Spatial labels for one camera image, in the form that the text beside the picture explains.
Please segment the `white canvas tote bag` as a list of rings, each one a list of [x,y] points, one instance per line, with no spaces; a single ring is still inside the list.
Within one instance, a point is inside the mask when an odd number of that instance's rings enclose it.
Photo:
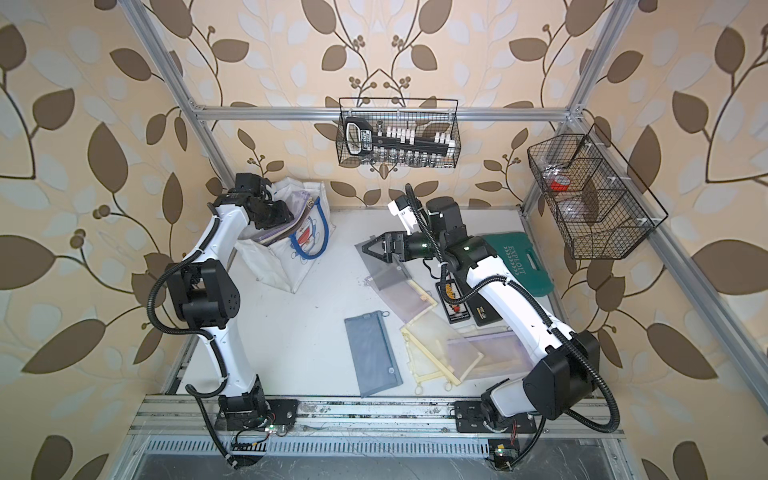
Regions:
[[[260,229],[250,226],[237,240],[238,256],[259,282],[295,293],[327,249],[335,225],[330,218],[326,185],[318,183],[321,184],[320,197],[310,201],[293,233],[270,245],[262,245],[253,239]]]

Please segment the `grey blue mesh pouch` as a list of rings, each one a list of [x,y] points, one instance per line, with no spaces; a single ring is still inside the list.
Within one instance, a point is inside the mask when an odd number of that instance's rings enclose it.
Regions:
[[[388,316],[388,312],[377,310],[344,320],[362,398],[403,384],[387,333]]]

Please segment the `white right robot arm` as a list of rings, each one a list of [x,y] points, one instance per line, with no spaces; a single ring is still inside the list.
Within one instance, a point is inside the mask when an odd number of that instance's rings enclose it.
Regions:
[[[567,415],[600,433],[620,425],[618,403],[599,373],[600,345],[588,331],[576,332],[545,309],[481,236],[468,233],[458,204],[450,197],[421,203],[413,192],[388,205],[403,225],[368,241],[362,248],[386,263],[435,259],[444,290],[449,279],[459,285],[454,303],[483,298],[514,332],[527,353],[531,370],[519,380],[505,380],[481,396],[489,428],[499,430],[509,419],[536,413],[554,420]]]

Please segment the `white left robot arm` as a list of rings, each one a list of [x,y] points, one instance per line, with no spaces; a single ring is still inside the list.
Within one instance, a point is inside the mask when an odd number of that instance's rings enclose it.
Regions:
[[[235,186],[209,204],[212,217],[200,241],[181,262],[166,267],[146,301],[155,329],[197,336],[207,348],[218,368],[217,388],[200,392],[187,384],[185,391],[198,401],[215,398],[226,417],[273,418],[237,333],[240,293],[225,266],[247,227],[269,229],[293,220],[286,203],[272,198],[270,185],[256,174],[237,174]]]

